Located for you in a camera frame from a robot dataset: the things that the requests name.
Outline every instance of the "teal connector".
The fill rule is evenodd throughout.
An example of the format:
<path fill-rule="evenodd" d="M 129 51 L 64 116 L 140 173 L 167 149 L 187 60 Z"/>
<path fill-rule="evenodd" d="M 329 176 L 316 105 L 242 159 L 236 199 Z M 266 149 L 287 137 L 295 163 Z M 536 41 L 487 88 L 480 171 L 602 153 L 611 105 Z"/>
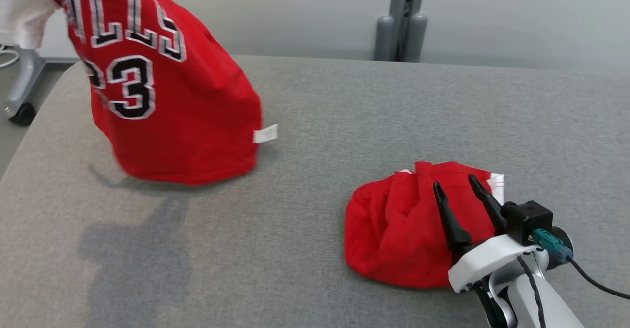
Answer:
<path fill-rule="evenodd" d="M 556 252 L 558 248 L 564 245 L 556 236 L 543 229 L 534 231 L 534 243 L 540 245 L 543 249 L 549 250 L 549 252 Z"/>
<path fill-rule="evenodd" d="M 561 240 L 543 229 L 535 230 L 533 239 L 534 243 L 547 250 L 549 254 L 558 258 L 562 263 L 568 262 L 567 257 L 573 258 L 573 250 L 565 247 Z"/>

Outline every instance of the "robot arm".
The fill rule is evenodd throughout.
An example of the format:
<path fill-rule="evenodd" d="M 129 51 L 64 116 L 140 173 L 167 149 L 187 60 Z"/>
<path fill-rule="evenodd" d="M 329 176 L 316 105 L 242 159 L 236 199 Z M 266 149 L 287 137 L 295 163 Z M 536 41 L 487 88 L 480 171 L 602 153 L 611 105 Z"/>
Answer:
<path fill-rule="evenodd" d="M 470 234 L 450 210 L 448 197 L 438 182 L 434 184 L 442 227 L 453 253 L 448 272 L 453 289 L 477 293 L 490 328 L 583 328 L 544 278 L 546 270 L 567 261 L 550 256 L 538 245 L 540 236 L 562 238 L 560 246 L 569 247 L 573 255 L 570 238 L 552 226 L 553 213 L 533 201 L 501 206 L 474 175 L 469 182 L 495 227 L 495 237 L 482 243 L 470 243 Z"/>

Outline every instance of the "chair wheel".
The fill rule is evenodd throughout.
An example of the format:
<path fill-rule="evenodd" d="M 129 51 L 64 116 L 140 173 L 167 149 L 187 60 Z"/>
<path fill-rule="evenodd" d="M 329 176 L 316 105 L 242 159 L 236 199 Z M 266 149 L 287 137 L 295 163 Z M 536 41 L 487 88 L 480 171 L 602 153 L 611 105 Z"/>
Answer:
<path fill-rule="evenodd" d="M 23 103 L 20 105 L 18 112 L 9 120 L 19 126 L 29 126 L 35 119 L 36 114 L 33 104 Z"/>

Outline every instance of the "crumpled red cloth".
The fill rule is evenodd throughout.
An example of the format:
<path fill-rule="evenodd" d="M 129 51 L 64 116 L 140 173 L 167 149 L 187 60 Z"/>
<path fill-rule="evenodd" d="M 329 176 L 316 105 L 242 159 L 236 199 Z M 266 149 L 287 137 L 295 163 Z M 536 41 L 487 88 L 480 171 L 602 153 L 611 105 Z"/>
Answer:
<path fill-rule="evenodd" d="M 346 210 L 345 258 L 349 267 L 390 285 L 450 286 L 452 253 L 441 226 L 434 182 L 441 184 L 472 243 L 488 240 L 495 231 L 468 183 L 468 174 L 475 175 L 490 191 L 491 184 L 496 188 L 496 183 L 489 182 L 492 174 L 485 170 L 458 162 L 417 162 L 415 173 L 399 171 L 357 189 Z"/>

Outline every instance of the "red jersey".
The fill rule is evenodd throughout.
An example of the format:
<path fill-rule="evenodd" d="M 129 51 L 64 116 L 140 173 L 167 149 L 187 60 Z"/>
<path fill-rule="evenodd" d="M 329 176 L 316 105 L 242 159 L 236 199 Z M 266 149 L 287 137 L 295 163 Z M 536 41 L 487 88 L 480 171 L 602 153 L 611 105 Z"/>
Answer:
<path fill-rule="evenodd" d="M 261 104 L 239 66 L 171 0 L 63 0 L 94 122 L 126 173 L 201 185 L 256 162 Z"/>
<path fill-rule="evenodd" d="M 495 227 L 468 181 L 473 174 L 504 204 L 504 176 L 457 162 L 416 162 L 416 172 L 399 171 L 356 190 L 346 210 L 345 257 L 367 278 L 412 288 L 450 286 L 448 249 L 434 195 L 439 182 L 453 214 L 481 243 Z"/>

